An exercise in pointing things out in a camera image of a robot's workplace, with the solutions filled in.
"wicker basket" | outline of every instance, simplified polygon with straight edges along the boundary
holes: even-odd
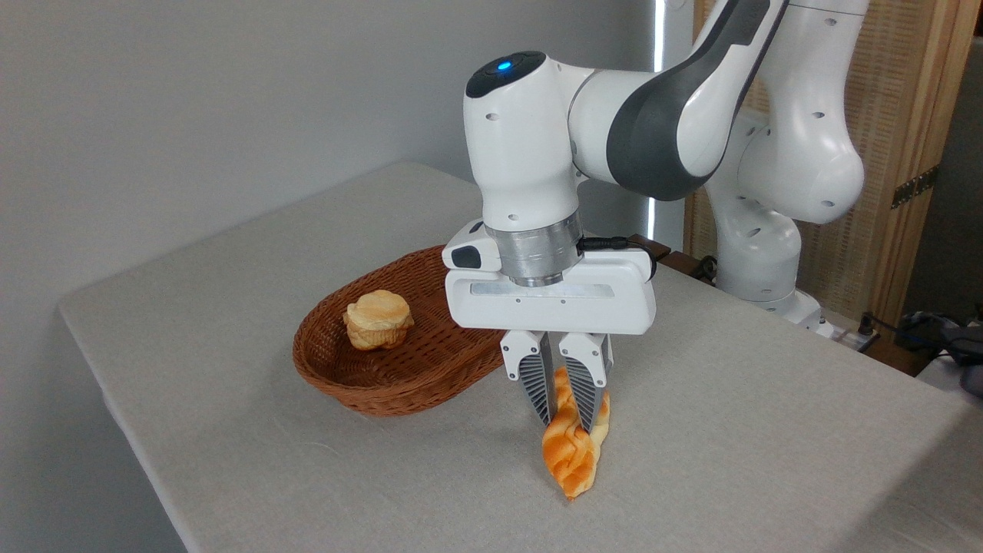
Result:
[[[500,366],[504,332],[462,329],[450,318],[442,249],[408,254],[324,298],[294,336],[300,375],[350,409],[395,416],[439,405]],[[416,325],[395,349],[359,351],[348,340],[341,314],[377,289],[403,296]]]

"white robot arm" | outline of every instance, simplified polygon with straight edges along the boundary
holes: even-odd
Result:
[[[448,304],[463,327],[509,330],[506,372],[545,423],[554,413],[547,332],[567,333],[559,348],[590,431],[612,366],[607,335],[643,334],[656,312],[649,255],[589,247],[597,244],[583,238],[577,184],[594,177],[665,201],[704,185],[725,153],[737,156],[731,126],[788,9],[789,0],[721,0],[690,57],[658,74],[585,69],[526,51],[468,82],[465,133],[484,207],[444,249]],[[841,108],[823,109],[841,120]],[[762,156],[787,154],[767,142]],[[820,195],[837,209],[849,203]],[[601,245],[634,246],[623,238]]]

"wooden panel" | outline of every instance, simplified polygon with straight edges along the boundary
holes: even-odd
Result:
[[[798,223],[798,285],[827,309],[859,318],[877,305],[878,313],[892,318],[881,309],[887,308],[888,298],[898,306],[903,300],[931,195],[922,195],[902,211],[890,206],[897,185],[941,157],[968,52],[970,32],[963,28],[975,22],[976,7],[965,4],[871,0],[845,91],[850,137],[864,160],[864,190],[844,217],[825,225]],[[696,20],[704,21],[712,5],[713,0],[697,0]],[[745,105],[767,106],[762,88],[754,89]],[[705,192],[687,199],[686,215],[686,251],[694,257],[716,252]],[[914,245],[894,246],[902,237]],[[882,286],[881,281],[890,284]]]
[[[905,141],[911,156],[902,166],[904,173],[899,174],[920,174],[942,159],[979,9],[979,3],[964,1],[936,6],[914,106],[913,115],[919,117],[912,117],[910,136]],[[902,315],[931,196],[917,197],[889,216],[887,231],[893,242],[885,243],[880,252],[871,309],[894,323]]]

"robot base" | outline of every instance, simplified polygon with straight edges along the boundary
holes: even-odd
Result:
[[[834,327],[823,319],[823,309],[819,306],[819,302],[802,290],[796,289],[788,296],[775,301],[749,301],[748,303],[769,313],[775,313],[785,320],[820,336],[833,337]]]

